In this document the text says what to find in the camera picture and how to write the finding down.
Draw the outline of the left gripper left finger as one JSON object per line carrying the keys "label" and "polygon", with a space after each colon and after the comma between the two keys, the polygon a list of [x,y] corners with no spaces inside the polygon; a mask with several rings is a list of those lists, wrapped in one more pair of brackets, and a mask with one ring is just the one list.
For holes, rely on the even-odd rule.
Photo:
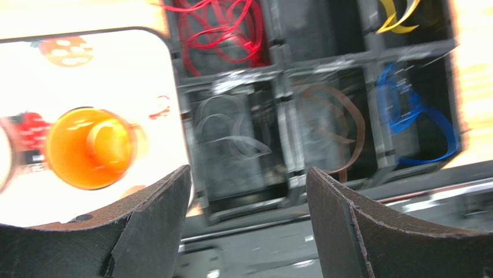
{"label": "left gripper left finger", "polygon": [[1,225],[1,276],[172,277],[191,185],[183,165],[75,221]]}

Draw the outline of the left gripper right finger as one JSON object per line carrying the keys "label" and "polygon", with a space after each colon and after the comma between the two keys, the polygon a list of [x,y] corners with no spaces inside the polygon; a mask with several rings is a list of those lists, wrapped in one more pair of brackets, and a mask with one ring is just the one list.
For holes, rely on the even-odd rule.
{"label": "left gripper right finger", "polygon": [[310,168],[307,199],[324,277],[491,277],[492,234],[421,220]]}

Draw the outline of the orange translucent cup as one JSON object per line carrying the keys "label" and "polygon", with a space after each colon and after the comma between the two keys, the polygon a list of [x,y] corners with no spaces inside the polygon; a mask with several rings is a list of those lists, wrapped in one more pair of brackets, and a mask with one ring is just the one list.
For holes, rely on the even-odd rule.
{"label": "orange translucent cup", "polygon": [[105,109],[81,107],[61,115],[43,146],[49,169],[83,190],[106,188],[149,152],[142,126]]}

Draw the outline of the black six-compartment tray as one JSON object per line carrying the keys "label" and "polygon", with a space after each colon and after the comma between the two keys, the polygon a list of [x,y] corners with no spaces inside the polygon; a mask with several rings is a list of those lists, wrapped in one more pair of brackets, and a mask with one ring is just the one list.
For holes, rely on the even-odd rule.
{"label": "black six-compartment tray", "polygon": [[367,189],[462,149],[449,1],[159,6],[210,222],[305,203],[310,167]]}

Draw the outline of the white strawberry pattern tray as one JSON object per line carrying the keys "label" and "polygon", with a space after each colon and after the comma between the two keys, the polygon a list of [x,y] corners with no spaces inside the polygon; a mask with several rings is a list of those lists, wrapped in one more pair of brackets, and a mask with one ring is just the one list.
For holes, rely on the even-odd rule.
{"label": "white strawberry pattern tray", "polygon": [[1,43],[1,223],[69,220],[188,164],[168,46],[145,30]]}

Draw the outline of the beige ceramic bowl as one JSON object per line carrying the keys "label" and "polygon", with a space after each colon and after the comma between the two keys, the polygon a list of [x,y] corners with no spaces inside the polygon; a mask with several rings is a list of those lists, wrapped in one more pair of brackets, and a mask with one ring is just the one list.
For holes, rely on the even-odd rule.
{"label": "beige ceramic bowl", "polygon": [[1,117],[1,193],[9,186],[19,161],[12,127]]}

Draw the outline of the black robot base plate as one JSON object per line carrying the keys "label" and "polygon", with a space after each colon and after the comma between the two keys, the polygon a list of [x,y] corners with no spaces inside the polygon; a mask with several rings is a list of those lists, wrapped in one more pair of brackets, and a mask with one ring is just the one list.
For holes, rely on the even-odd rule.
{"label": "black robot base plate", "polygon": [[174,277],[491,277],[492,162],[362,191],[318,170],[307,204],[186,220]]}

